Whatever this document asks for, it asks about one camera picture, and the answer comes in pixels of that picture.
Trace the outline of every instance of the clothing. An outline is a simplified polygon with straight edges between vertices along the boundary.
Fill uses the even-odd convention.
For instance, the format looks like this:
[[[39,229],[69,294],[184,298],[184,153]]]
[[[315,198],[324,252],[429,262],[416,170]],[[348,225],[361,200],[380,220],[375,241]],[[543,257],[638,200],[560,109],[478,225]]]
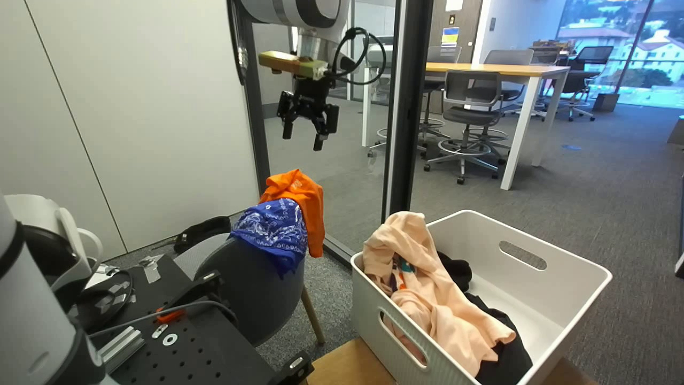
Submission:
[[[449,255],[443,255],[443,252],[438,252],[438,257],[444,270],[449,271],[450,280],[466,293],[471,280],[469,262],[461,258],[450,258]],[[494,345],[498,360],[483,360],[474,379],[483,385],[508,385],[508,383],[514,385],[531,368],[531,359],[522,341],[517,327],[513,324],[506,311],[489,307],[478,294],[466,293],[466,297],[478,309],[501,320],[517,333],[517,337],[510,343]]]
[[[293,198],[247,207],[229,237],[267,252],[280,275],[295,271],[306,252],[303,216]]]
[[[446,255],[438,252],[446,274],[457,283],[457,289],[468,291],[468,283],[471,280],[471,270],[468,261],[461,258],[449,258]]]
[[[531,368],[531,359],[522,343],[522,336],[506,311],[489,307],[481,297],[466,293],[466,297],[481,307],[483,311],[492,313],[494,318],[501,320],[510,328],[514,328],[517,337],[510,343],[496,343],[494,350],[498,360],[483,360],[481,370],[477,371],[477,380],[483,385],[514,385],[522,375]]]
[[[398,211],[364,244],[364,271],[403,309],[436,343],[439,343],[468,373],[481,360],[496,360],[494,345],[513,341],[514,332],[478,309],[454,286],[443,266],[426,216]]]
[[[260,194],[260,203],[281,196],[299,203],[307,232],[307,252],[311,257],[322,257],[322,187],[303,170],[290,168],[267,179],[267,187]]]

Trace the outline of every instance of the chair backrest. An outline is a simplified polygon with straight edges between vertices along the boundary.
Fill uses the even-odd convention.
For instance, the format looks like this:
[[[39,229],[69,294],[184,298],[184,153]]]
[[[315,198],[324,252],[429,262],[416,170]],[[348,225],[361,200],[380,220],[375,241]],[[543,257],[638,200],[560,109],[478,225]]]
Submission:
[[[295,311],[303,289],[303,261],[281,278],[267,252],[227,232],[188,247],[174,262],[188,278],[220,271],[220,294],[237,315],[237,328],[253,345],[271,337]]]
[[[428,47],[428,61],[457,61],[457,47]],[[428,82],[444,82],[443,72],[426,72]]]
[[[428,47],[428,61],[454,61],[457,53],[457,47]]]
[[[485,63],[531,63],[531,48],[492,48]]]
[[[574,60],[583,63],[607,63],[610,53],[614,53],[610,44],[589,44],[589,47],[583,47]]]
[[[561,86],[561,91],[585,91],[585,90],[587,90],[585,76],[582,72],[570,71]]]
[[[494,109],[499,103],[499,74],[485,71],[446,72],[444,103]]]

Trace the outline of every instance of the metal frame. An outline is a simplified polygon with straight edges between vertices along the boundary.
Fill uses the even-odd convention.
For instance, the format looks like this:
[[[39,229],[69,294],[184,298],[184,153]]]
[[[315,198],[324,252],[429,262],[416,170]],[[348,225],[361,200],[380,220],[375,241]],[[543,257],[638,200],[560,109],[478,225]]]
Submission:
[[[416,134],[420,118],[422,76],[432,26],[434,0],[398,0],[396,10],[396,56],[388,107],[388,144],[384,158],[384,187],[380,220],[388,214],[410,207],[413,168],[416,153]],[[246,53],[244,91],[247,103],[247,121],[253,149],[253,170],[258,189],[268,176],[268,153],[262,121],[262,98],[258,88],[257,47],[251,18],[242,6],[235,7],[237,40]]]
[[[383,216],[410,207],[434,0],[398,0]]]

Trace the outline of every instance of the white wall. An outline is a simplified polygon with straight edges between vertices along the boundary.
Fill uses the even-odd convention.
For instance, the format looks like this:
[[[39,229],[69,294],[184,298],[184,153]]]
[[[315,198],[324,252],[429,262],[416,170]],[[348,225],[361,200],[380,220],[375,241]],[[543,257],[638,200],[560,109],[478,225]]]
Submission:
[[[0,187],[44,194],[123,252],[24,0],[0,2]]]
[[[257,200],[222,0],[27,3],[128,247]]]
[[[290,30],[286,26],[257,24],[253,44],[257,50],[290,50]],[[262,105],[275,105],[281,90],[293,88],[289,72],[274,74],[268,67],[258,66],[260,101]]]
[[[471,61],[483,61],[492,48],[528,48],[536,37],[555,37],[561,7],[563,0],[485,0]]]

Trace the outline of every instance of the orange cloth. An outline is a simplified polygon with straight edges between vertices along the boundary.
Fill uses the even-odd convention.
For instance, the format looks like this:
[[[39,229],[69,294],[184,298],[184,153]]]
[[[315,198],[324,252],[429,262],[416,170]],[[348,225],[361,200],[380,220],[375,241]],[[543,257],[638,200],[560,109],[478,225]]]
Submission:
[[[303,170],[290,168],[267,179],[267,187],[260,194],[260,203],[284,196],[297,200],[303,211],[307,252],[311,257],[322,257],[322,187]]]
[[[398,270],[396,257],[414,271]],[[510,327],[478,309],[454,286],[422,214],[391,214],[364,244],[364,271],[471,375],[481,360],[498,360],[498,341],[514,340]]]

